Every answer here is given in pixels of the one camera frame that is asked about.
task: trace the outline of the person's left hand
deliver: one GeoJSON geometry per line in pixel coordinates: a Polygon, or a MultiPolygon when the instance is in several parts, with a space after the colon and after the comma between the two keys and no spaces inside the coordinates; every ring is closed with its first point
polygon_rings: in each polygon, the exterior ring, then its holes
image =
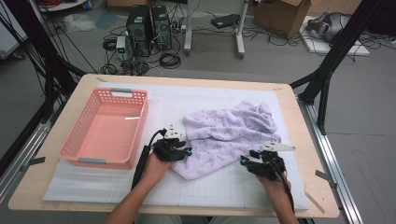
{"type": "Polygon", "coordinates": [[[153,188],[163,179],[165,172],[171,167],[174,161],[161,161],[155,153],[148,156],[145,169],[139,184],[143,184],[148,188],[153,188]]]}

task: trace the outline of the basket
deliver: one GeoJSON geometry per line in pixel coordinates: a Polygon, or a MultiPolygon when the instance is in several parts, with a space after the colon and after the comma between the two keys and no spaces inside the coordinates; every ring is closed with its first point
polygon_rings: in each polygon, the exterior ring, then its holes
{"type": "Polygon", "coordinates": [[[94,89],[59,158],[77,166],[132,169],[148,111],[146,91],[94,89]]]}

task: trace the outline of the white mat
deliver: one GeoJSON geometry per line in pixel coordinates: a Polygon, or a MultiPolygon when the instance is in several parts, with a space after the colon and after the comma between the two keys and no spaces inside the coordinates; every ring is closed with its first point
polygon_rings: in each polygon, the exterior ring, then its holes
{"type": "MultiPolygon", "coordinates": [[[[282,143],[290,143],[276,95],[271,91],[142,86],[122,83],[102,83],[101,86],[148,91],[148,117],[139,148],[148,144],[150,137],[156,131],[171,124],[184,130],[182,119],[190,112],[201,109],[232,108],[243,100],[248,100],[254,105],[267,103],[273,111],[273,117],[279,127],[277,133],[282,137],[282,143]]],[[[287,164],[288,179],[293,185],[295,208],[308,209],[293,152],[282,152],[280,156],[287,164]]],[[[134,170],[87,169],[60,161],[44,200],[118,203],[128,193],[133,176],[134,170]]],[[[265,198],[262,185],[239,162],[193,181],[184,180],[174,171],[169,170],[160,184],[151,191],[144,204],[249,207],[272,210],[265,198]]]]}
{"type": "MultiPolygon", "coordinates": [[[[315,19],[314,17],[306,16],[304,23],[300,28],[300,34],[304,37],[304,43],[306,49],[310,53],[327,54],[330,51],[329,43],[322,39],[315,31],[307,31],[306,25],[309,20],[315,19]]],[[[353,46],[347,55],[353,56],[369,56],[370,52],[361,45],[360,41],[356,41],[355,46],[353,46]]]]}

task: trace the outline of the person's right arm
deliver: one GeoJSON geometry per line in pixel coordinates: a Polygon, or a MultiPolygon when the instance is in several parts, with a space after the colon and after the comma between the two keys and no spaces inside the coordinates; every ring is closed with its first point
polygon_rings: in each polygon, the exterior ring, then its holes
{"type": "Polygon", "coordinates": [[[268,200],[276,212],[280,224],[298,224],[297,218],[294,215],[289,196],[285,191],[283,183],[280,181],[271,181],[268,178],[258,176],[257,178],[265,188],[268,200]]]}

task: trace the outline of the patterned fabric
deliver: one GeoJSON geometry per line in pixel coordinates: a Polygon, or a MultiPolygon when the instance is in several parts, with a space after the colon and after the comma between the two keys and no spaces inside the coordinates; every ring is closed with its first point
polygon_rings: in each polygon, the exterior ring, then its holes
{"type": "Polygon", "coordinates": [[[271,109],[244,101],[231,110],[201,110],[184,118],[192,155],[173,165],[188,180],[209,175],[259,150],[267,141],[280,142],[271,109]]]}

